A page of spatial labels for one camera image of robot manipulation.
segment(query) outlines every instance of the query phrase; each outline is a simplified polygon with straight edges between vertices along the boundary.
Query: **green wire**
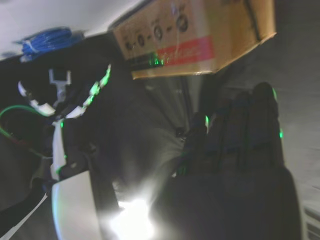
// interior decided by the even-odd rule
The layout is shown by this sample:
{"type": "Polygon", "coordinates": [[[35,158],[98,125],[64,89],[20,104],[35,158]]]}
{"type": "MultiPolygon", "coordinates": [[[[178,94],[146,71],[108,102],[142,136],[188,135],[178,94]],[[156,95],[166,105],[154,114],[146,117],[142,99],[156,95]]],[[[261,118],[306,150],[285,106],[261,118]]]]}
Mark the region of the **green wire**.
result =
{"type": "MultiPolygon", "coordinates": [[[[37,114],[42,116],[40,113],[38,113],[36,110],[34,110],[32,107],[30,106],[25,106],[25,105],[12,105],[12,106],[8,106],[5,109],[3,109],[0,112],[0,118],[2,117],[3,114],[5,114],[6,112],[12,110],[12,109],[23,109],[25,111],[28,111],[30,113],[33,114],[37,114]]],[[[16,139],[10,134],[8,133],[6,130],[4,130],[2,127],[0,127],[0,133],[3,134],[5,137],[7,137],[8,139],[12,140],[12,141],[16,141],[16,139]]],[[[41,153],[37,152],[36,150],[32,149],[32,148],[28,148],[28,151],[33,153],[34,155],[44,158],[44,159],[51,159],[52,157],[48,157],[48,156],[44,156],[41,153]]]]}

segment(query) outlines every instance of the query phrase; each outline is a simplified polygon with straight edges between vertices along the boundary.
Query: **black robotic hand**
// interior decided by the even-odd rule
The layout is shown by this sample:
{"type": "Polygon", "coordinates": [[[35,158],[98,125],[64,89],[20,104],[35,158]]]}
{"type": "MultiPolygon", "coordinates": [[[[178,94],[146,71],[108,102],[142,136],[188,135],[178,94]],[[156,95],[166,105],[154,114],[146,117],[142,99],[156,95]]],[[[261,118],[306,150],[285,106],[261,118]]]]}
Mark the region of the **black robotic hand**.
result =
{"type": "Polygon", "coordinates": [[[222,100],[208,131],[191,123],[177,176],[154,204],[159,239],[300,240],[295,184],[284,165],[273,88],[222,100]]]}

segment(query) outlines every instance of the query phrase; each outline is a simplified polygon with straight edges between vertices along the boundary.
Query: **cardboard box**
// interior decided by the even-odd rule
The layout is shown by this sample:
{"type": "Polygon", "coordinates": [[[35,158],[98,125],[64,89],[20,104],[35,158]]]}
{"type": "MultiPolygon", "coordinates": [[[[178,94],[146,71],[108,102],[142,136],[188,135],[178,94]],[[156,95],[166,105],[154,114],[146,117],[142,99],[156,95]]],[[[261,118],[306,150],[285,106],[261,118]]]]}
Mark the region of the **cardboard box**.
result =
{"type": "Polygon", "coordinates": [[[214,73],[276,34],[274,0],[155,0],[113,32],[134,79],[214,73]]]}

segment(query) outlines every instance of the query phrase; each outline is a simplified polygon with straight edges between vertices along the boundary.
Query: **blue cable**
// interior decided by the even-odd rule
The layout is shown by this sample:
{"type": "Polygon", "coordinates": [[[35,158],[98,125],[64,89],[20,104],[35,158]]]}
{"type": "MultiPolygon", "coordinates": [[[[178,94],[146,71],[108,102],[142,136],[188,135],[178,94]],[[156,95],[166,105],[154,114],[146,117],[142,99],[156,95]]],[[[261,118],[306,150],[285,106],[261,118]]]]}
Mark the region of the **blue cable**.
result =
{"type": "Polygon", "coordinates": [[[23,52],[20,61],[32,61],[45,53],[71,47],[83,39],[84,35],[82,33],[73,34],[68,27],[37,33],[18,42],[22,45],[23,52]]]}

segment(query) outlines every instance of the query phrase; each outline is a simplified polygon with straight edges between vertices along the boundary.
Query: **red label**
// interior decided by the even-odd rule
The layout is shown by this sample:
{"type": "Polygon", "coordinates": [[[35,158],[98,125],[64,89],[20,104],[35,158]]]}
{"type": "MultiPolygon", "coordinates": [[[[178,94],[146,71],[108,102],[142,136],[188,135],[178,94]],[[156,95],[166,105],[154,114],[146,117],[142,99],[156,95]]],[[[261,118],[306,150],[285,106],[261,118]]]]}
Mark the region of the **red label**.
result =
{"type": "Polygon", "coordinates": [[[179,45],[166,47],[156,51],[164,65],[180,65],[213,59],[214,48],[210,36],[205,36],[179,45]]]}

